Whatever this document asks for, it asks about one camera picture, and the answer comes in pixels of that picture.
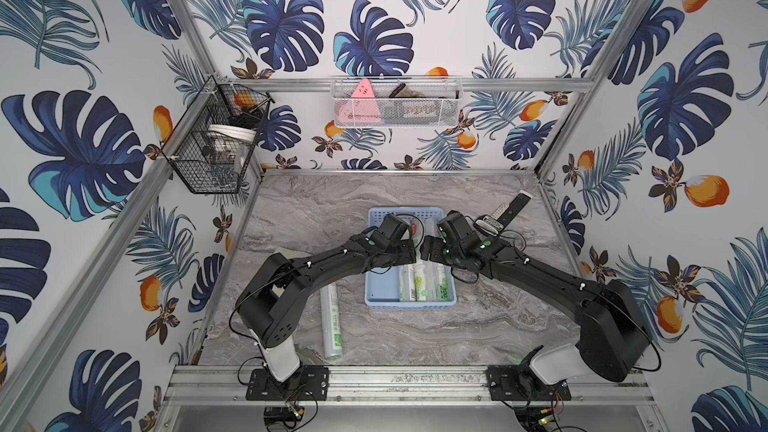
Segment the plastic wrap roll with barcode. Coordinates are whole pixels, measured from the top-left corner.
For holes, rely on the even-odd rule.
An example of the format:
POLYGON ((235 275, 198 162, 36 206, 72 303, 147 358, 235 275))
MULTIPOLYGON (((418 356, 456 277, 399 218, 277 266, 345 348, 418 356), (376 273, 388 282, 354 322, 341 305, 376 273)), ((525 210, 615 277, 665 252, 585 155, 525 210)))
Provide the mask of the plastic wrap roll with barcode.
POLYGON ((414 302, 416 300, 415 276, 411 265, 399 268, 399 301, 414 302))

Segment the plastic wrap roll red logo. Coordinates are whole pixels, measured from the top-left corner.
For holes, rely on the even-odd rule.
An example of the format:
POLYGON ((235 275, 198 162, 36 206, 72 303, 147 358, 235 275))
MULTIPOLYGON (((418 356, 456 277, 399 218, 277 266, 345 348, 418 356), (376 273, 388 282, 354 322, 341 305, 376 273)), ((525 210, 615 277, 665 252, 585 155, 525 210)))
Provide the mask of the plastic wrap roll red logo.
POLYGON ((442 264, 434 265, 436 299, 440 302, 448 302, 451 300, 448 275, 449 270, 446 266, 442 264))

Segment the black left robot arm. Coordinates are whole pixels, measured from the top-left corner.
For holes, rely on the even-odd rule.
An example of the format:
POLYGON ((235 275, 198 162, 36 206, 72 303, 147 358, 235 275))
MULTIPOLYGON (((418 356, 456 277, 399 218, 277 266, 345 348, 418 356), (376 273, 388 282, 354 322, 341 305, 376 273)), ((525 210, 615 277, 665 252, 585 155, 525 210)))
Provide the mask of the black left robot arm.
POLYGON ((232 315, 245 327, 241 335, 257 345, 272 378, 284 383, 301 367, 292 335, 312 294, 348 276, 415 262, 411 226, 388 215, 324 252, 292 259, 270 255, 237 298, 232 315))

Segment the plastic wrap roll green label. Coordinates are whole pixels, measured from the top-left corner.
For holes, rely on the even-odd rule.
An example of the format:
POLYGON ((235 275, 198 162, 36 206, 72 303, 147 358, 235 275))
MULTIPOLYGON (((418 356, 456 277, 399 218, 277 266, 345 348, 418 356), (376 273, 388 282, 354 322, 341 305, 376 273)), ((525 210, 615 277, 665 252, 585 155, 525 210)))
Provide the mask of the plastic wrap roll green label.
POLYGON ((429 302, 434 298, 432 291, 432 279, 427 272, 427 267, 423 262, 417 262, 414 265, 414 290, 417 302, 429 302))

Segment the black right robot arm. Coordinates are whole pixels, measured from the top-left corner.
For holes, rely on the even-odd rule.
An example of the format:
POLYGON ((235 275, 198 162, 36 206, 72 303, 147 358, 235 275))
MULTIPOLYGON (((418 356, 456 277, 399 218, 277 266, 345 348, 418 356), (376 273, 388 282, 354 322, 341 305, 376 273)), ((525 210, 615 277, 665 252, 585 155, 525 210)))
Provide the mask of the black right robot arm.
POLYGON ((555 307, 580 328, 576 341, 539 348, 521 363, 538 382, 555 385, 595 374, 622 382, 651 345, 650 331, 630 288, 579 278, 520 251, 498 236, 483 237, 465 216, 450 212, 420 247, 424 261, 511 284, 555 307))

